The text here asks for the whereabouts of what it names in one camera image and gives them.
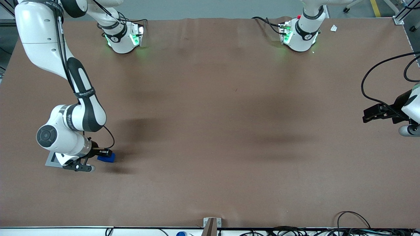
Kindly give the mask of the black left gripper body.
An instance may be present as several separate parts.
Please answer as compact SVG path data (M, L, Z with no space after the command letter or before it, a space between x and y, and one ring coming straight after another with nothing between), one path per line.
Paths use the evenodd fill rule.
M409 97L411 95L411 90L408 90L407 92L399 95L394 103L390 105L392 109L394 110L392 115L392 122L393 124L398 124L403 121L409 121L408 115L402 112L402 108L404 104L408 101Z

